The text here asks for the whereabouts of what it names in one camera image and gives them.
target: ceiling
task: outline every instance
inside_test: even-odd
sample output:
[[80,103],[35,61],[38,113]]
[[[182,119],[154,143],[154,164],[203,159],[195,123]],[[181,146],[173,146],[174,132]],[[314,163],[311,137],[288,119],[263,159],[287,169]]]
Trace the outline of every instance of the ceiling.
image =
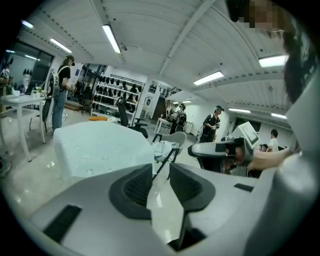
[[[65,56],[50,43],[55,38],[76,62],[149,75],[230,107],[277,114],[290,107],[282,68],[259,65],[259,58],[284,53],[281,41],[232,22],[225,0],[47,0],[27,20],[34,28],[24,27],[21,38]],[[109,23],[121,54],[102,29]],[[224,75],[220,80],[194,85],[217,71]]]

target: ceiling light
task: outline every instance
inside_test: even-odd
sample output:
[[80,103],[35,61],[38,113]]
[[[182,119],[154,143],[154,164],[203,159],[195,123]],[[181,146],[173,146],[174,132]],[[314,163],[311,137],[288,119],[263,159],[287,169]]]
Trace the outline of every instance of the ceiling light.
[[260,58],[259,63],[262,68],[284,66],[286,64],[287,58],[288,55]]
[[27,58],[29,58],[29,59],[33,59],[33,60],[35,60],[35,61],[40,61],[40,59],[37,59],[37,58],[35,58],[35,57],[32,57],[32,56],[29,56],[29,55],[24,55],[24,56],[26,56]]
[[119,46],[117,44],[117,41],[115,39],[115,36],[114,36],[114,33],[112,32],[111,30],[111,27],[109,25],[103,25],[102,26],[106,36],[108,37],[114,51],[117,53],[117,54],[120,54],[120,49],[119,49]]
[[32,29],[34,27],[34,25],[32,25],[31,23],[29,23],[28,21],[25,21],[25,20],[21,21],[21,23],[30,29]]
[[287,117],[285,115],[282,115],[282,114],[271,113],[271,116],[276,117],[276,118],[287,119]]
[[209,81],[212,81],[212,80],[215,80],[215,79],[218,79],[218,78],[222,78],[223,76],[224,75],[220,71],[218,71],[218,72],[215,72],[215,73],[213,73],[211,75],[208,75],[208,76],[206,76],[204,78],[201,78],[198,81],[195,81],[194,84],[196,86],[198,86],[198,85],[204,84],[206,82],[209,82]]
[[251,111],[250,110],[246,110],[246,109],[239,109],[239,108],[229,108],[230,111],[234,111],[234,112],[242,112],[242,113],[248,113],[250,114]]
[[60,48],[64,49],[67,53],[72,53],[71,50],[69,50],[67,47],[65,47],[64,45],[62,45],[61,43],[59,43],[58,41],[54,40],[53,38],[50,39],[50,41],[54,44],[56,44],[57,46],[59,46]]

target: blue jeans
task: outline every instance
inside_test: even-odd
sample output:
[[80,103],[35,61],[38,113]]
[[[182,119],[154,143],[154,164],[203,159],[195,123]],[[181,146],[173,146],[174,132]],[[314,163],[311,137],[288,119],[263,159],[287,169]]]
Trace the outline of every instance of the blue jeans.
[[67,97],[67,91],[60,91],[57,96],[53,98],[53,112],[52,112],[52,129],[60,128],[62,125],[62,114],[65,109],[65,102]]

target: orange object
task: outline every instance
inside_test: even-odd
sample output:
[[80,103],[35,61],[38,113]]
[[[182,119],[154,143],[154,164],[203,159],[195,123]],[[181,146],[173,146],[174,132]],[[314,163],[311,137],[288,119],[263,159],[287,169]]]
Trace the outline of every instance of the orange object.
[[108,121],[108,118],[104,116],[91,116],[88,118],[89,121]]

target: shelving rack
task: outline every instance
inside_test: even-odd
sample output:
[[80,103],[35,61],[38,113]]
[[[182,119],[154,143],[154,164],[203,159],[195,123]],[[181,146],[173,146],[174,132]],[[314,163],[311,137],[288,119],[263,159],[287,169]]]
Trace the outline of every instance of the shelving rack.
[[[141,98],[141,93],[143,92],[144,88],[145,88],[145,84],[140,82],[140,81],[136,81],[127,77],[123,77],[123,76],[118,76],[118,75],[114,75],[111,74],[109,76],[109,80],[114,79],[114,83],[111,84],[111,82],[109,81],[109,84],[105,83],[105,82],[98,82],[97,86],[99,87],[105,87],[108,89],[112,90],[112,93],[114,90],[116,90],[117,92],[121,91],[123,93],[126,93],[127,96],[129,96],[130,94],[132,94],[133,98],[135,96],[138,96],[138,101],[137,102],[128,102],[131,105],[135,106],[135,110],[134,112],[129,112],[128,110],[126,110],[126,114],[128,116],[128,121],[129,124],[132,125],[134,120],[135,120],[135,116],[136,116],[136,112],[137,112],[137,106],[139,104],[140,98]],[[122,89],[122,83],[125,81],[125,86],[128,88],[128,90]],[[130,89],[132,88],[133,85],[136,85],[136,89],[137,89],[137,93],[135,92],[130,92]],[[118,111],[118,107],[116,106],[116,102],[119,99],[119,96],[109,96],[109,95],[103,95],[98,93],[97,91],[94,92],[94,95],[96,96],[100,96],[100,97],[106,97],[106,98],[110,98],[114,100],[114,105],[110,105],[110,104],[106,104],[106,103],[102,103],[102,102],[98,102],[96,100],[93,101],[93,103],[98,104],[100,106],[103,106],[105,108],[109,108],[109,109],[114,109],[116,111]],[[102,117],[107,117],[107,118],[111,118],[113,117],[112,115],[108,115],[108,114],[103,114],[103,113],[99,113],[97,112],[95,109],[91,108],[91,116],[95,115],[95,116],[102,116]]]

